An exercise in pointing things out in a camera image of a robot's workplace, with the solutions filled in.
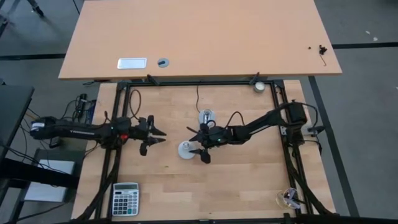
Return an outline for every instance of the wooden desk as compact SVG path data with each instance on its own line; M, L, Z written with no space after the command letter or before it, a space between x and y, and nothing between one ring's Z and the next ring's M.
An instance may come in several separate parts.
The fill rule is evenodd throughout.
M328 49L326 66L319 45ZM118 70L119 58L147 58L147 66ZM160 58L168 58L170 65L160 68ZM313 0L85 1L59 78L257 72L341 74Z
M299 81L285 81L285 88L289 100L304 102ZM254 135L242 146L210 149L211 164L202 163L198 156L183 160L177 147L193 136L185 127L198 127L196 86L137 89L142 95L139 116L153 114L157 128L167 133L167 141L149 147L146 157L139 155L139 141L128 140L123 146L118 181L140 183L140 213L113 220L275 218L282 217L284 212L294 215L293 210L284 210L275 202L276 193L289 188L277 127ZM112 113L115 92L116 84L101 85L95 123L103 122L105 110ZM213 109L219 125L226 124L234 111L240 111L248 123L274 108L269 87L263 94L257 94L248 85L200 86L199 94L199 109ZM137 95L133 95L132 101L135 110ZM236 116L231 124L240 122ZM309 187L333 211L317 145L307 142L300 146L300 151ZM98 190L104 154L105 150L97 149L84 161L73 218L84 211ZM104 198L103 215L108 195Z

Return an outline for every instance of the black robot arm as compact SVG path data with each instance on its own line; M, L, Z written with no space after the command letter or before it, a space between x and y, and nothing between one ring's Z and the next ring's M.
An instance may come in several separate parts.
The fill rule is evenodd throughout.
M285 110L289 122L282 118L281 111ZM209 128L207 124L201 124L199 132L187 127L197 135L190 141L198 141L204 149L192 150L192 153L199 154L204 163L210 163L208 150L212 147L219 147L225 144L243 144L253 134L256 134L271 126L283 126L286 128L289 142L298 145L303 144L301 127L307 122L303 105L297 102L286 103L280 107L268 111L264 116L250 122L247 125L237 126L214 126Z
M165 141L152 135L166 134L155 128L152 115L148 116L148 119L139 118L138 123L131 126L130 118L120 117L100 125L81 124L48 116L32 122L30 135L38 140L54 137L94 140L101 147L111 149L122 146L128 139L141 140L140 153L146 156L147 146Z

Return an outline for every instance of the calculator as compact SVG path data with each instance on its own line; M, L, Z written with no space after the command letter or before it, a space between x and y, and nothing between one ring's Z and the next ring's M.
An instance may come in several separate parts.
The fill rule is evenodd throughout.
M134 216L138 214L138 183L113 184L113 216Z

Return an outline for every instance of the red component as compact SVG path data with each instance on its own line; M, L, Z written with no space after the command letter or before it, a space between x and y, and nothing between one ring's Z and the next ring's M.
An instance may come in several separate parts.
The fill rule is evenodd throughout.
M129 138L129 136L128 136L127 134L122 134L122 135L120 135L120 138L121 138L122 140L126 140L126 139Z

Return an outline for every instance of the calculator display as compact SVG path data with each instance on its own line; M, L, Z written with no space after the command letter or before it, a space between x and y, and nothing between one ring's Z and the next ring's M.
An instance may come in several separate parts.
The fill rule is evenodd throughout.
M136 190L137 189L137 185L136 184L115 185L114 189L115 190Z

